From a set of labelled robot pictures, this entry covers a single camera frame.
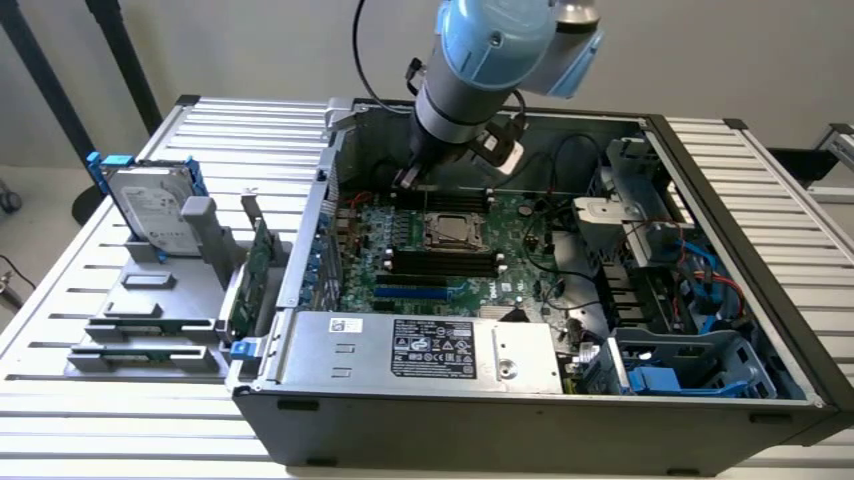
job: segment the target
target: power supply label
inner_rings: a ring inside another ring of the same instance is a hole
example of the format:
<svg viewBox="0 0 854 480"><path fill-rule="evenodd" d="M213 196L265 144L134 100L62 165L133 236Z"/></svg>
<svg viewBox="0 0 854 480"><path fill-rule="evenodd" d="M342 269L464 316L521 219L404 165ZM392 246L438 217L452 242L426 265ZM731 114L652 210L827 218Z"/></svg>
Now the power supply label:
<svg viewBox="0 0 854 480"><path fill-rule="evenodd" d="M470 322L394 319L390 346L397 377L477 378Z"/></svg>

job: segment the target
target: blue tab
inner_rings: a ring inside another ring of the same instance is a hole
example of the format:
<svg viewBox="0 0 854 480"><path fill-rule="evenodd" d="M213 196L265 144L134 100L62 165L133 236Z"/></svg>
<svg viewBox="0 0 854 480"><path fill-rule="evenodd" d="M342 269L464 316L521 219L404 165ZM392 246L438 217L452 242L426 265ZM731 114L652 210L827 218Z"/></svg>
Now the blue tab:
<svg viewBox="0 0 854 480"><path fill-rule="evenodd" d="M106 168L124 168L133 165L133 155L106 155L101 166Z"/></svg>
<svg viewBox="0 0 854 480"><path fill-rule="evenodd" d="M250 360L254 358L253 342L234 342L230 345L230 359L232 360Z"/></svg>
<svg viewBox="0 0 854 480"><path fill-rule="evenodd" d="M106 185L106 180L103 179L103 174L101 172L99 153L91 152L85 157L85 169L89 171L89 175L91 175L91 179L94 180L94 185L97 185L101 193L109 193L109 186Z"/></svg>
<svg viewBox="0 0 854 480"><path fill-rule="evenodd" d="M721 388L681 388L672 368L637 367L628 372L628 384L637 395L679 395L735 398L748 387L743 380Z"/></svg>
<svg viewBox="0 0 854 480"><path fill-rule="evenodd" d="M201 177L201 168L198 162L192 157L186 157L184 162L186 169L189 170L189 177L192 178L192 193L200 197L208 196L208 188L204 186L204 177Z"/></svg>

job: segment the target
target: floor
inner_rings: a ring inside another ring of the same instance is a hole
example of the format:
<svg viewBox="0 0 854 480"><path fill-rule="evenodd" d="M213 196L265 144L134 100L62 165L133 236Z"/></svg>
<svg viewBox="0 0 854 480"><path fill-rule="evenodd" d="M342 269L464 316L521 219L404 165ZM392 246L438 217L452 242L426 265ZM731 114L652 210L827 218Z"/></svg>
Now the floor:
<svg viewBox="0 0 854 480"><path fill-rule="evenodd" d="M70 217L70 204L91 182L81 168L0 166L0 179L23 200L15 213L0 213L0 254L37 284L79 230ZM0 273L6 269L0 263ZM19 278L11 278L10 286L21 298L31 293ZM0 331L11 317L13 313L0 307Z"/></svg>

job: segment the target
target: sticker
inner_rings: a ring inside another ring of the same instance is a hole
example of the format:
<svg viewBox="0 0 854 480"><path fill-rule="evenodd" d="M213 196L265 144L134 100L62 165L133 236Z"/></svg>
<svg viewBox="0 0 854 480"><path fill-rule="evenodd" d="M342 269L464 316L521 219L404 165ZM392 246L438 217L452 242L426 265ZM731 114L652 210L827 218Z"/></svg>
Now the sticker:
<svg viewBox="0 0 854 480"><path fill-rule="evenodd" d="M477 378L470 322L394 319L392 335L390 373L394 376Z"/></svg>
<svg viewBox="0 0 854 480"><path fill-rule="evenodd" d="M161 188L124 187L121 195L148 242L172 255L198 255L192 228L180 216L182 201Z"/></svg>
<svg viewBox="0 0 854 480"><path fill-rule="evenodd" d="M361 333L361 319L330 318L329 333Z"/></svg>

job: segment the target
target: black cable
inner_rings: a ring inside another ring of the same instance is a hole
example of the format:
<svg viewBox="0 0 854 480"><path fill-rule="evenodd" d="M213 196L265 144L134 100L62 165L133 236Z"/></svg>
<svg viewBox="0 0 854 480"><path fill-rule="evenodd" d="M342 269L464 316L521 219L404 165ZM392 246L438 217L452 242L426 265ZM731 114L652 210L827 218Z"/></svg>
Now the black cable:
<svg viewBox="0 0 854 480"><path fill-rule="evenodd" d="M512 91L512 96L516 97L516 102L518 102L518 113L521 115L526 114L528 104L524 101L524 97L521 96L521 92L518 90Z"/></svg>
<svg viewBox="0 0 854 480"><path fill-rule="evenodd" d="M9 257L6 257L5 255L0 255L0 258L2 260L5 260L5 263L9 264L9 267L11 267L11 270L14 271L14 274L21 277L21 280L23 280L29 286L31 287L31 289L35 289L35 284L31 283L31 281L26 278L26 276L21 273L21 271L17 269L17 267L14 266L14 264L11 263L11 260L9 260Z"/></svg>
<svg viewBox="0 0 854 480"><path fill-rule="evenodd" d="M551 285L551 287L548 287L548 290L545 291L545 295L542 295L542 304L544 305L548 305L551 308L553 308L557 311L571 312L572 310L577 310L580 308L589 307L591 305L596 305L596 304L601 303L599 300L593 300L592 302L581 303L576 307L559 307L557 305L551 303L551 292L553 291L553 289L557 286L557 284L561 283L561 282L563 282L563 279L557 280Z"/></svg>
<svg viewBox="0 0 854 480"><path fill-rule="evenodd" d="M551 183L549 183L549 186L552 188L557 188L557 159L560 158L560 151L563 150L563 147L565 146L565 142L568 142L569 140L572 140L575 138L583 138L592 144L593 148L596 149L596 167L601 168L604 166L603 163L601 163L601 155L603 155L604 150L601 149L601 145L599 144L596 139L592 138L592 135L588 135L588 134L580 133L580 132L569 133L557 142L557 146L556 146L555 151L553 151L552 156L551 156L551 180L549 180Z"/></svg>
<svg viewBox="0 0 854 480"><path fill-rule="evenodd" d="M565 211L567 209L571 209L571 208L572 208L571 206L559 208L559 209L553 210L553 213L559 214L561 211ZM534 217L534 218L530 219L530 223L528 224L528 228L524 230L524 233L521 234L521 252L524 253L524 258L528 261L528 263L533 266L533 268L536 268L537 270L541 270L542 272L556 273L559 275L572 275L575 277L583 278L584 280L587 280L591 283L596 283L589 275L584 275L580 272L573 272L573 271L569 271L569 270L560 270L560 269L556 269L556 268L549 268L549 267L545 267L545 266L540 265L538 263L536 263L533 261L533 259L530 258L530 253L528 252L528 249L524 246L524 237L526 237L528 234L530 233L530 230L533 230L533 225L536 223L537 218L538 217Z"/></svg>
<svg viewBox="0 0 854 480"><path fill-rule="evenodd" d="M368 91L368 95L376 102L376 104L388 110L390 113L398 113L401 115L408 114L406 110L397 110L396 108L386 105L376 96L376 92L370 88L370 84L368 83L368 79L364 76L364 70L361 69L361 58L358 57L358 20L361 19L361 9L364 8L364 0L358 0L358 4L356 5L356 13L352 17L352 36L349 39L349 43L352 45L352 59L356 62L356 73L358 74L358 79L361 80L361 85L364 85L364 89Z"/></svg>

